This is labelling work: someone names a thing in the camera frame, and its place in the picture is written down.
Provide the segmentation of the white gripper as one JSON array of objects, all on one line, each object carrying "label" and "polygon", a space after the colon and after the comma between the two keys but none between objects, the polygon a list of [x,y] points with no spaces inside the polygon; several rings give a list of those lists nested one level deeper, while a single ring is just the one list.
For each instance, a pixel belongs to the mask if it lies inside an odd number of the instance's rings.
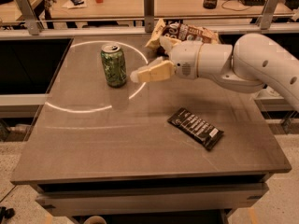
[{"label": "white gripper", "polygon": [[160,45],[168,54],[170,61],[154,61],[133,71],[130,79],[134,83],[167,80],[176,75],[181,78],[197,78],[198,54],[203,43],[201,41],[183,41],[161,35]]}]

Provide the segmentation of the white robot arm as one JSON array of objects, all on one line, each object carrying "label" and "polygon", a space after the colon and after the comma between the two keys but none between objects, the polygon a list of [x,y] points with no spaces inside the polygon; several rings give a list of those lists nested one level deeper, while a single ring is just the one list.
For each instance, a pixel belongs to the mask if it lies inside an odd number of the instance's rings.
[{"label": "white robot arm", "polygon": [[206,78],[224,89],[254,93],[267,85],[299,110],[299,60],[277,42],[261,34],[246,34],[235,44],[208,44],[186,40],[173,44],[159,38],[168,55],[130,75],[134,83],[181,78]]}]

